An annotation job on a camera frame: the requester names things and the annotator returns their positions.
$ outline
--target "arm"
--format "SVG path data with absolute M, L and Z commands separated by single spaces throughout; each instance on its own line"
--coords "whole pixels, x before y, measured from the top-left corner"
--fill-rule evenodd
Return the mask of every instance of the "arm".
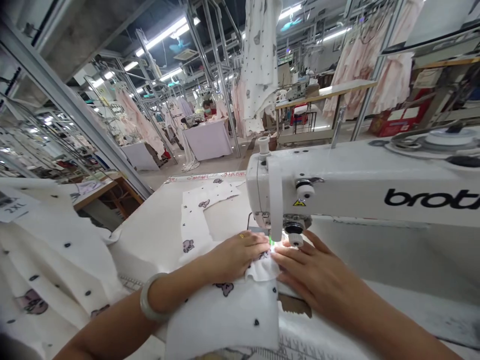
M 253 259 L 270 248 L 268 238 L 249 231 L 225 240 L 206 255 L 158 278 L 148 291 L 157 313 L 172 313 L 202 287 L 242 276 Z M 161 325 L 147 319 L 137 291 L 102 312 L 80 330 L 54 360 L 124 359 Z
M 388 304 L 351 272 L 312 232 L 300 249 L 288 241 L 272 258 L 285 272 L 278 278 L 328 320 L 369 344 L 388 360 L 458 360 L 448 347 Z

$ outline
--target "red box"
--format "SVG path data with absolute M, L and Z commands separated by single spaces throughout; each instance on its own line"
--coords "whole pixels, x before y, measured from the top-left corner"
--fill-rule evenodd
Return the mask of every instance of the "red box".
M 368 131 L 379 138 L 407 132 L 417 122 L 419 109 L 419 107 L 413 107 L 396 111 L 383 111 L 371 121 Z

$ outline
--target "fluorescent light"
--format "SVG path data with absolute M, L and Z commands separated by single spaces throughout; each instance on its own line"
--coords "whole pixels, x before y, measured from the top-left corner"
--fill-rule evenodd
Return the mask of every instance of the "fluorescent light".
M 175 76 L 175 75 L 178 75 L 182 72 L 183 70 L 179 67 L 175 70 L 173 70 L 172 72 L 169 72 L 168 74 L 166 74 L 165 76 L 162 76 L 162 78 L 160 79 L 160 81 L 165 81 L 167 79 L 170 79 L 172 76 Z
M 95 81 L 93 83 L 93 87 L 96 89 L 98 88 L 100 85 L 102 85 L 104 83 L 104 80 L 102 78 L 99 78 L 97 81 Z
M 286 17 L 289 17 L 290 15 L 296 13 L 297 11 L 302 9 L 302 4 L 298 4 L 297 6 L 293 6 L 285 11 L 283 11 L 280 16 L 278 17 L 278 20 L 284 19 Z
M 195 17 L 193 19 L 193 23 L 195 25 L 200 23 L 200 19 L 198 17 Z M 172 39 L 178 39 L 180 35 L 186 33 L 188 30 L 190 30 L 190 27 L 188 24 L 183 25 L 181 28 L 179 28 L 177 31 L 175 31 L 173 34 L 170 35 Z
M 154 37 L 152 40 L 147 42 L 146 45 L 145 45 L 146 49 L 149 50 L 149 49 L 153 48 L 155 45 L 157 45 L 163 39 L 166 39 L 167 37 L 169 37 L 173 33 L 177 32 L 186 23 L 187 23 L 187 19 L 185 17 L 182 17 L 180 20 L 175 22 L 172 26 L 170 26 L 165 31 L 161 32 L 156 37 Z M 138 57 L 141 57 L 144 53 L 145 53 L 144 50 L 142 48 L 140 48 L 136 51 L 135 55 L 137 55 Z
M 345 34 L 346 32 L 349 32 L 351 29 L 352 29 L 351 27 L 348 27 L 348 28 L 346 28 L 346 29 L 343 29 L 343 30 L 340 30 L 340 31 L 338 31 L 338 32 L 335 32 L 335 33 L 333 33 L 332 35 L 328 35 L 327 37 L 325 37 L 325 38 L 323 39 L 323 41 L 325 42 L 325 41 L 334 39 L 334 38 L 336 38 L 336 37 L 339 37 L 340 35 L 343 35 L 343 34 Z
M 136 61 L 133 61 L 131 63 L 129 63 L 127 66 L 125 66 L 124 70 L 125 71 L 130 71 L 132 70 L 134 67 L 136 67 L 139 63 L 136 62 Z

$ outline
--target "woman's left hand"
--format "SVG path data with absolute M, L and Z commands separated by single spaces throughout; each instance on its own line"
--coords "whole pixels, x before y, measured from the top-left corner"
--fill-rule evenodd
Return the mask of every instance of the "woman's left hand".
M 245 273 L 254 259 L 269 249 L 269 238 L 263 233 L 242 231 L 199 257 L 198 261 L 209 283 L 231 283 Z

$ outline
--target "warning sticker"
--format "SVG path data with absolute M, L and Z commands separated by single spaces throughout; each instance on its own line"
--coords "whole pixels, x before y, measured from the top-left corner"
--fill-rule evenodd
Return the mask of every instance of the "warning sticker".
M 305 203 L 303 201 L 297 200 L 297 201 L 295 201 L 293 206 L 307 206 L 307 205 L 305 205 Z

